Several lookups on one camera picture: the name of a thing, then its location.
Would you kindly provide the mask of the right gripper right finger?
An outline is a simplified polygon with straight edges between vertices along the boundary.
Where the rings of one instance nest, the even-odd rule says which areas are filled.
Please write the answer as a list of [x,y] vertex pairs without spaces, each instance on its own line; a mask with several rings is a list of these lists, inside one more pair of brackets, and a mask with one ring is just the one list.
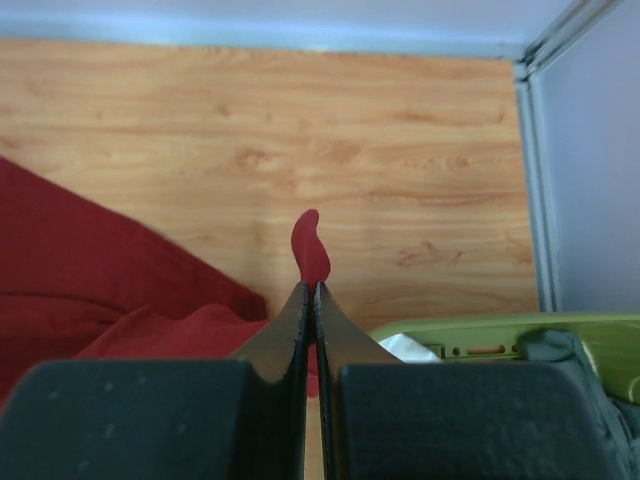
[[535,362],[407,364],[314,296],[329,479],[616,479],[584,394]]

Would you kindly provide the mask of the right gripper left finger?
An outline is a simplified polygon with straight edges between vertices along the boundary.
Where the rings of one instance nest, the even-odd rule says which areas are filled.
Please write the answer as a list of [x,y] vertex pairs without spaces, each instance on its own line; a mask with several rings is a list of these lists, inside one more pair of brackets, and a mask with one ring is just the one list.
[[5,479],[300,479],[309,292],[222,360],[56,361],[1,416]]

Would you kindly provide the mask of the red t-shirt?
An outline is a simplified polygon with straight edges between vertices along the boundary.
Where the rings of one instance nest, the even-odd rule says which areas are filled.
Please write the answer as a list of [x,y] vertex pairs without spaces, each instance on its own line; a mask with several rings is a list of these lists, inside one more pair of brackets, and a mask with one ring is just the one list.
[[1,164],[1,393],[54,360],[218,359],[265,299],[141,223]]

